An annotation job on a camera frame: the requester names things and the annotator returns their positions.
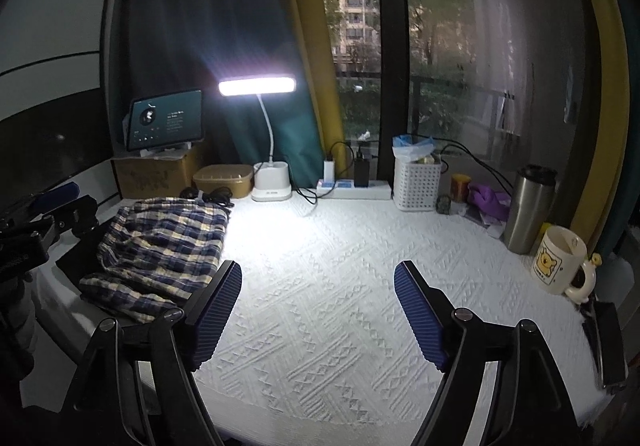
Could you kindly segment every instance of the table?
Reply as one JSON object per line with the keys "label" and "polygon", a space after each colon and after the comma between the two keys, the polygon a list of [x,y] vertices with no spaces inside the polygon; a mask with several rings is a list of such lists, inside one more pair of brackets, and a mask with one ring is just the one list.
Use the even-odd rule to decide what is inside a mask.
{"label": "table", "polygon": [[[213,423],[241,440],[410,444],[441,374],[424,361],[393,292],[394,266],[405,259],[455,307],[504,325],[535,321],[578,422],[593,420],[609,400],[596,387],[573,304],[530,280],[532,258],[510,253],[459,216],[402,213],[392,201],[312,207],[298,196],[245,198],[232,210],[223,258],[241,265],[242,290],[195,378]],[[36,293],[48,300],[41,305],[57,301],[51,319],[73,329],[81,349],[102,316],[95,307],[85,312],[88,304],[57,267],[41,269]],[[480,439],[494,376],[489,365],[466,444]]]}

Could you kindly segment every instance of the screw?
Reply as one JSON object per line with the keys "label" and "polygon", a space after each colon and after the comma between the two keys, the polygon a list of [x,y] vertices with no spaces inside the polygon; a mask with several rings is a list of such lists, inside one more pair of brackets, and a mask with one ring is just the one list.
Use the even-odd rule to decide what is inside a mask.
{"label": "screw", "polygon": [[469,321],[474,317],[474,314],[469,311],[469,309],[461,307],[460,309],[456,309],[455,311],[453,311],[453,316],[462,321]]}
{"label": "screw", "polygon": [[520,322],[520,327],[527,332],[535,332],[538,330],[538,326],[533,323],[531,320],[522,320]]}
{"label": "screw", "polygon": [[116,325],[116,320],[113,318],[106,318],[100,322],[100,330],[103,332],[110,331]]}
{"label": "screw", "polygon": [[180,308],[169,309],[169,311],[165,312],[162,317],[168,321],[177,321],[182,318],[184,312]]}

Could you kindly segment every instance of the checkered fabric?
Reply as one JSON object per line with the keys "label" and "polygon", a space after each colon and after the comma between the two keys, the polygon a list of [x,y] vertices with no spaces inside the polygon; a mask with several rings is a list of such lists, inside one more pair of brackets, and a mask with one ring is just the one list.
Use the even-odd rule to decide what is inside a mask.
{"label": "checkered fabric", "polygon": [[120,208],[98,246],[103,271],[80,280],[91,302],[140,323],[182,307],[218,269],[228,209],[155,198]]}

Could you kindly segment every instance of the led light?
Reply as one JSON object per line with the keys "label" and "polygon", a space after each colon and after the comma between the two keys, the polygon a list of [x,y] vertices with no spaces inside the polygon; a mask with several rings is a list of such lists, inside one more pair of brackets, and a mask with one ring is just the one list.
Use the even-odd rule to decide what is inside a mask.
{"label": "led light", "polygon": [[222,96],[293,92],[296,90],[296,80],[291,76],[257,76],[238,80],[223,80],[218,85],[218,89]]}

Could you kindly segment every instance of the yellow curtain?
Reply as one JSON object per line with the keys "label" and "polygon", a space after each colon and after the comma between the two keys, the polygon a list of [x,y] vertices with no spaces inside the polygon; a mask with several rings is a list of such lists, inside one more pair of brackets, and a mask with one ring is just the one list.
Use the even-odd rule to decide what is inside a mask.
{"label": "yellow curtain", "polygon": [[[344,132],[324,1],[290,0],[290,3],[322,150],[326,153],[336,141],[344,140]],[[334,155],[336,170],[344,169],[346,153],[343,145],[335,147]]]}
{"label": "yellow curtain", "polygon": [[571,223],[571,229],[587,243],[589,252],[600,237],[618,187],[630,100],[625,32],[618,2],[591,1],[600,32],[600,121],[591,168]]}

